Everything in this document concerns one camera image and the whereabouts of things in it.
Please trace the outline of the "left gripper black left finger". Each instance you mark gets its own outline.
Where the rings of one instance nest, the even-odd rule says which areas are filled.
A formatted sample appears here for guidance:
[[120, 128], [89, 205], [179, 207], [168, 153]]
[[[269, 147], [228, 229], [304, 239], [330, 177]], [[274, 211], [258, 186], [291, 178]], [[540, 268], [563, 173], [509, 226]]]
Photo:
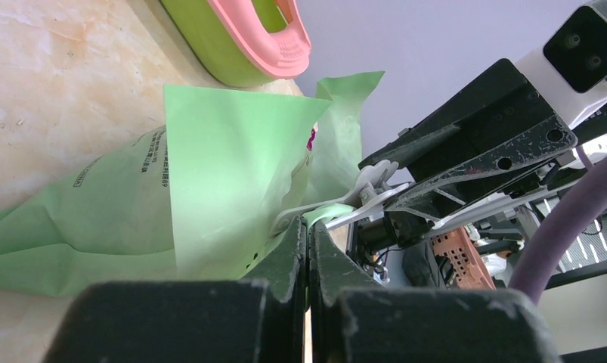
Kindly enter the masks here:
[[46, 362], [301, 362], [307, 227], [235, 281], [96, 284], [70, 305]]

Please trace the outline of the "green cat litter bag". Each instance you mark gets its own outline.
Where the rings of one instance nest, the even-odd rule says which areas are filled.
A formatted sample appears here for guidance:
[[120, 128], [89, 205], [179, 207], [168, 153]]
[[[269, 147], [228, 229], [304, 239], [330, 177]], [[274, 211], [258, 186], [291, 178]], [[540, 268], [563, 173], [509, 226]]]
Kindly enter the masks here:
[[361, 108], [382, 76], [325, 78], [312, 98], [167, 85], [163, 126], [0, 211], [0, 289], [74, 296], [104, 281], [244, 276], [279, 244], [281, 212], [352, 188]]

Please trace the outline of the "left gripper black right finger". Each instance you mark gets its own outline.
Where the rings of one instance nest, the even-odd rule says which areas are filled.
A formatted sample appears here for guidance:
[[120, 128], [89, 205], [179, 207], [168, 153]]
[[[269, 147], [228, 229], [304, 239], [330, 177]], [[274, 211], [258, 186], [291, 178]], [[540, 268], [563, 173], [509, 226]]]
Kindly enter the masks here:
[[309, 232], [315, 362], [559, 362], [544, 319], [510, 290], [385, 288]]

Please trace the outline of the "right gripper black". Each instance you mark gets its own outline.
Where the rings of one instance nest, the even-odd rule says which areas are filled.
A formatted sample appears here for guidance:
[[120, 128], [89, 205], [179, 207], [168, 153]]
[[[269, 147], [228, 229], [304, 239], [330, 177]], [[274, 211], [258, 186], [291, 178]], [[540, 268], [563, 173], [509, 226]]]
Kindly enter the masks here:
[[543, 95], [506, 58], [396, 140], [361, 161], [396, 162], [414, 183], [384, 206], [396, 238], [425, 236], [454, 213], [512, 186], [578, 140]]

